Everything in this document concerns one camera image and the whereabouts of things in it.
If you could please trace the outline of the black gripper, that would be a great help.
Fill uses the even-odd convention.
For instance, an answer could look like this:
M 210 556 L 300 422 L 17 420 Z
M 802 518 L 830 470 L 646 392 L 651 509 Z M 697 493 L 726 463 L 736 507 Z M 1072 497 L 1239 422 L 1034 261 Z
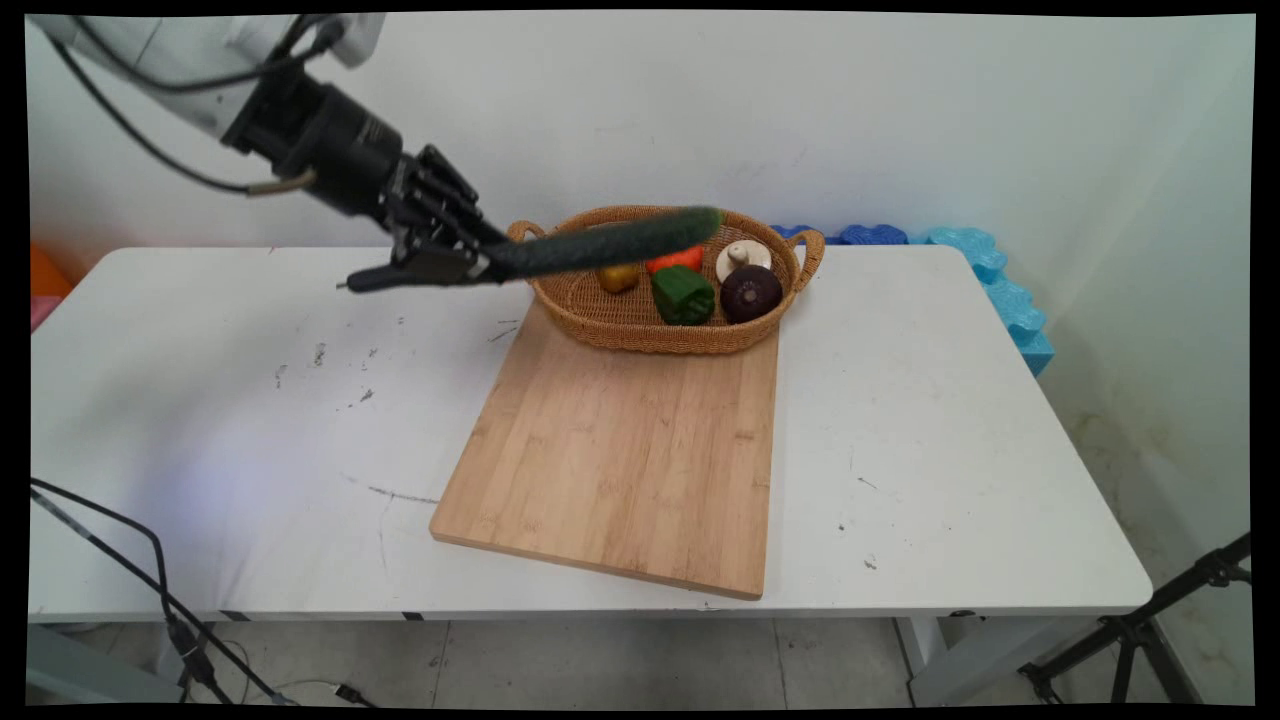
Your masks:
M 403 152 L 398 131 L 334 85 L 305 72 L 264 78 L 221 141 L 266 159 L 283 179 L 311 170 L 307 193 L 347 217 L 383 219 L 383 190 L 398 165 L 387 287 L 493 282 L 483 249 L 509 237 L 485 218 L 475 188 L 436 146 Z

